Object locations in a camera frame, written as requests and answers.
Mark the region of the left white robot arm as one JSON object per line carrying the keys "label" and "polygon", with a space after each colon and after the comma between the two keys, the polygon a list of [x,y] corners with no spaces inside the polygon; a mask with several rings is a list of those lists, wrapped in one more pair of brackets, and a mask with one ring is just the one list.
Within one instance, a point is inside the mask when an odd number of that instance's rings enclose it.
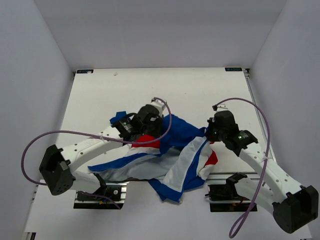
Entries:
{"label": "left white robot arm", "polygon": [[165,105],[153,101],[138,113],[130,113],[103,130],[98,138],[58,148],[49,146],[44,154],[39,171],[53,196],[68,190],[87,192],[94,199],[105,196],[106,184],[97,172],[87,173],[78,168],[106,152],[120,148],[125,141],[135,142],[142,135],[158,138],[161,134]]}

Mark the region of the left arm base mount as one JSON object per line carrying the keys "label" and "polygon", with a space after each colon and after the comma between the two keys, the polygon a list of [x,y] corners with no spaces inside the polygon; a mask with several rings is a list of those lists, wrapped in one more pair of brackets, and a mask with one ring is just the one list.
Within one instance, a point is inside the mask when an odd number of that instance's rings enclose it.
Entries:
{"label": "left arm base mount", "polygon": [[97,193],[76,192],[74,209],[121,210],[126,199],[128,182],[107,182]]}

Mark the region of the blue white red jacket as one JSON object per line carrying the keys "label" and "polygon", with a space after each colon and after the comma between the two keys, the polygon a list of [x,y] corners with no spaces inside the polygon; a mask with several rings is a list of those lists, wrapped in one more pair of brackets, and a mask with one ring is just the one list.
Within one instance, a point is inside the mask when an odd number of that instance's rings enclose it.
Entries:
{"label": "blue white red jacket", "polygon": [[162,201],[180,202],[185,191],[201,187],[218,157],[206,139],[206,128],[197,128],[172,115],[163,118],[162,127],[169,130],[161,140],[143,135],[118,159],[92,165],[88,170],[104,180],[122,182],[146,180]]}

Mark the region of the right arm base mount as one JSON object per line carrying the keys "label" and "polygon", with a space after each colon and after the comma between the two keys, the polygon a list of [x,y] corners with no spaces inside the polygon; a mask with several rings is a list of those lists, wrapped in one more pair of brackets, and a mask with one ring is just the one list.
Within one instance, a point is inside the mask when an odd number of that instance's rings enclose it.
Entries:
{"label": "right arm base mount", "polygon": [[224,184],[208,185],[205,198],[209,201],[211,213],[244,213],[251,203],[243,196],[233,196],[228,193]]}

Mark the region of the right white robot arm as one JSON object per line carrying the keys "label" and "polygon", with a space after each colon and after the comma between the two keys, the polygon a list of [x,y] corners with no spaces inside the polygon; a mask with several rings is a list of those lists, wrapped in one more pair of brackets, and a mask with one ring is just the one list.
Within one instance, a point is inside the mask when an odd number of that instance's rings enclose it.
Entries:
{"label": "right white robot arm", "polygon": [[208,119],[205,136],[222,142],[237,157],[251,166],[266,187],[259,186],[245,173],[229,176],[224,186],[208,193],[211,201],[239,200],[244,197],[268,211],[277,225],[292,234],[318,218],[319,193],[313,186],[303,186],[276,162],[268,160],[258,139],[248,130],[240,130],[229,110]]}

